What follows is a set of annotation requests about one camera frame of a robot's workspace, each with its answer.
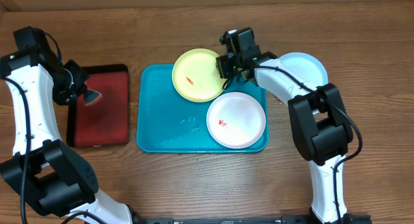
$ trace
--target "red stain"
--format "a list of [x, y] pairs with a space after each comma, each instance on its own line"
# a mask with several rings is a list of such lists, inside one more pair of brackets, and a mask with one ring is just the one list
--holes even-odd
[[194, 82], [193, 82], [191, 79], [189, 79], [188, 77], [186, 77], [186, 78], [187, 78], [188, 82], [189, 82], [191, 85], [194, 85]]
[[219, 125], [221, 125], [221, 127], [229, 128], [229, 127], [227, 127], [227, 124], [224, 123], [224, 120], [219, 120]]

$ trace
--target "blue tray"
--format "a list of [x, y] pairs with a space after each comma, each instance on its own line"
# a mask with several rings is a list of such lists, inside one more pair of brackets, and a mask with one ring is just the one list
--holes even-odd
[[173, 64], [151, 65], [141, 76], [136, 143], [149, 153], [253, 153], [263, 150], [269, 140], [266, 91], [251, 82], [234, 81], [223, 92], [242, 92], [254, 97], [265, 110], [266, 128], [253, 145], [233, 150], [217, 143], [210, 135], [206, 114], [213, 101], [196, 103], [176, 92], [172, 81]]

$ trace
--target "yellow plate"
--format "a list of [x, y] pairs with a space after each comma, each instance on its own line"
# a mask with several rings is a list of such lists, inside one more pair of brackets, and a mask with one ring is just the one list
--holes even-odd
[[173, 85], [184, 98], [194, 102], [207, 102], [223, 91], [225, 79], [215, 67], [219, 55], [208, 49], [193, 49], [175, 62]]

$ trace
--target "wooden table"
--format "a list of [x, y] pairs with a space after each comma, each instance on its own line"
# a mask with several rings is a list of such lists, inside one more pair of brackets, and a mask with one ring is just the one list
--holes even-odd
[[[76, 149], [100, 188], [146, 218], [270, 217], [306, 214], [312, 202], [307, 162], [297, 152], [287, 108], [268, 95], [270, 142], [257, 154], [148, 154], [135, 142], [142, 71], [173, 63], [195, 48], [219, 54], [225, 30], [252, 27], [262, 51], [308, 52], [325, 65], [364, 138], [347, 162], [349, 212], [374, 223], [414, 219], [414, 3], [140, 8], [5, 13], [0, 54], [16, 50], [12, 32], [31, 25], [50, 32], [63, 59], [80, 65], [124, 63], [131, 76], [128, 144]], [[12, 156], [14, 116], [0, 83], [0, 161]], [[56, 107], [65, 138], [67, 108]], [[350, 146], [355, 151], [356, 142]], [[0, 222], [20, 223], [19, 197], [0, 182]], [[59, 223], [28, 208], [29, 223]]]

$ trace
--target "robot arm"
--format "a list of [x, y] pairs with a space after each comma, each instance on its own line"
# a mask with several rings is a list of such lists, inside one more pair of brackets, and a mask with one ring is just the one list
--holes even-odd
[[[25, 108], [19, 90], [7, 82], [14, 105], [16, 141], [13, 158], [0, 164], [3, 179], [20, 194], [21, 162], [29, 153], [26, 191], [30, 192], [26, 192], [25, 200], [39, 215], [62, 217], [84, 211], [107, 223], [142, 223], [127, 205], [99, 189], [91, 165], [61, 140], [53, 100], [68, 105], [83, 95], [85, 105], [94, 103], [100, 94], [85, 85], [89, 76], [74, 61], [62, 65], [42, 30], [27, 27], [14, 32], [14, 36], [19, 51], [0, 59], [0, 76], [15, 81], [25, 91], [32, 140], [30, 152], [26, 152]], [[36, 177], [46, 166], [54, 172]], [[77, 218], [97, 223], [89, 216]]]
[[[332, 168], [345, 158], [347, 144], [352, 141], [353, 135], [349, 124], [320, 99], [322, 95], [327, 102], [345, 111], [337, 88], [332, 84], [314, 84], [307, 77], [297, 74], [293, 68], [284, 66], [274, 54], [262, 54], [254, 42], [251, 28], [226, 32], [220, 40], [222, 44], [226, 44], [228, 51], [227, 55], [216, 59], [222, 78], [232, 79], [241, 75], [270, 91], [289, 107], [294, 143], [301, 156], [309, 161], [313, 214], [320, 223], [334, 223], [340, 218], [343, 219], [347, 212], [343, 202], [343, 165], [338, 167], [336, 173], [340, 217], [334, 202]], [[296, 81], [271, 68], [288, 72]], [[298, 82], [314, 92], [302, 89]], [[328, 118], [316, 122], [313, 114], [319, 112], [328, 112]]]

